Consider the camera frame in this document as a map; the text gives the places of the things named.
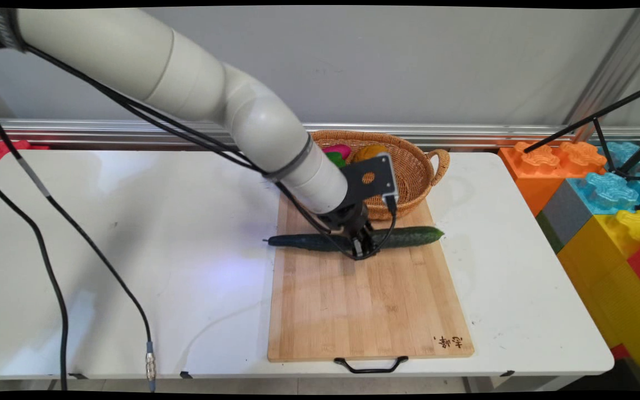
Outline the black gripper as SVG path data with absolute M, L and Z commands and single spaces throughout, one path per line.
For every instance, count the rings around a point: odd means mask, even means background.
M 330 230 L 341 231 L 341 235 L 351 240 L 354 260 L 369 258 L 378 251 L 377 240 L 380 232 L 371 226 L 365 203 L 351 203 L 332 212 L 320 214 L 318 218 Z

